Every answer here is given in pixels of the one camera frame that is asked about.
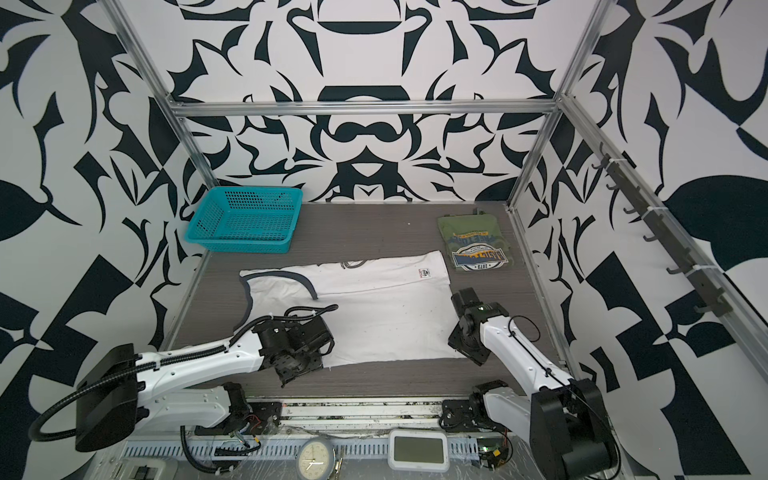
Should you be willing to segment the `white grey tank top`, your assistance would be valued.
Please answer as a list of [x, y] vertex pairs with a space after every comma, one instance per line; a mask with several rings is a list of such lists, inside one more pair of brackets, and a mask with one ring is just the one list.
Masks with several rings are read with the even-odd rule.
[[245, 321], [300, 306], [324, 315], [335, 340], [326, 368], [453, 359], [448, 344], [458, 322], [449, 272], [438, 251], [420, 256], [243, 270]]

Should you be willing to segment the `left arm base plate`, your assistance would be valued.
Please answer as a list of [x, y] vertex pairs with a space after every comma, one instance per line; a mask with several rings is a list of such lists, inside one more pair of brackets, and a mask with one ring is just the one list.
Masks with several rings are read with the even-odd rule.
[[278, 401], [257, 401], [235, 404], [228, 416], [219, 424], [204, 428], [196, 426], [197, 436], [229, 435], [239, 432], [243, 435], [266, 433], [280, 423], [283, 403]]

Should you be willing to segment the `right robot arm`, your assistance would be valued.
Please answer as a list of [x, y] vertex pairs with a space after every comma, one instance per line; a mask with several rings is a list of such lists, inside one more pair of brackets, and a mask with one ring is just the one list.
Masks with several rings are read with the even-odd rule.
[[461, 408], [443, 408], [441, 429], [491, 431], [504, 443], [516, 436], [546, 479], [595, 479], [601, 473], [616, 478], [620, 447], [596, 384], [550, 361], [520, 330], [518, 316], [500, 304], [481, 301], [471, 288], [451, 301], [458, 322], [449, 346], [478, 366], [495, 356], [523, 392], [516, 394], [501, 380], [477, 385]]

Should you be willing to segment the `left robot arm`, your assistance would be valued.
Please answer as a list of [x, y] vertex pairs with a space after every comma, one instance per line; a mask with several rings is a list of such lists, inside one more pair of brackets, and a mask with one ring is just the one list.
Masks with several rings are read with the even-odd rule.
[[232, 336], [171, 351], [113, 348], [79, 384], [75, 448], [92, 452], [133, 432], [192, 427], [203, 435], [242, 431], [253, 409], [231, 376], [274, 370], [282, 384], [322, 369], [335, 339], [319, 310], [266, 315]]

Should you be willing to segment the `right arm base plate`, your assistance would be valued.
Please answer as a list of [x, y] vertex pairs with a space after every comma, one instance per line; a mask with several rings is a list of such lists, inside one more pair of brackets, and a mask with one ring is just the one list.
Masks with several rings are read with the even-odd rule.
[[443, 400], [438, 425], [449, 433], [481, 431], [486, 429], [482, 413], [482, 402], [475, 397]]

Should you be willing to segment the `green tank top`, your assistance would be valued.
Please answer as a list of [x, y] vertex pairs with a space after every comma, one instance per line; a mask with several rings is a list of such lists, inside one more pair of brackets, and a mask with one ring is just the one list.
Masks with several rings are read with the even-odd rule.
[[510, 245], [494, 215], [476, 211], [443, 216], [437, 219], [437, 226], [456, 270], [480, 272], [510, 264]]

